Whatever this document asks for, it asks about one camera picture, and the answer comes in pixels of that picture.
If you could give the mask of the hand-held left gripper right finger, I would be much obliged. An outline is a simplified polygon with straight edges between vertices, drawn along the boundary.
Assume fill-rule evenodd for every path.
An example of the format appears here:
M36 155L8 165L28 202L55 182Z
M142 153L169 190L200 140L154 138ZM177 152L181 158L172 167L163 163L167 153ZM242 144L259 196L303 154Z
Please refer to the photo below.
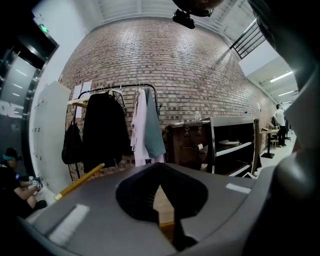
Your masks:
M255 179L160 164L160 185L174 208L173 246L190 248L225 224L251 192Z

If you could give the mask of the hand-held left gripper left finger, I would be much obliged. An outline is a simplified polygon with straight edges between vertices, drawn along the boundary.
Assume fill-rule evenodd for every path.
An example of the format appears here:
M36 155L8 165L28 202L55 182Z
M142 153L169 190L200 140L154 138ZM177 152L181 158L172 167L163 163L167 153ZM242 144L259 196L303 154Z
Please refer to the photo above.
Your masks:
M92 179L49 206L34 223L18 218L38 256L169 256L154 198L159 163Z

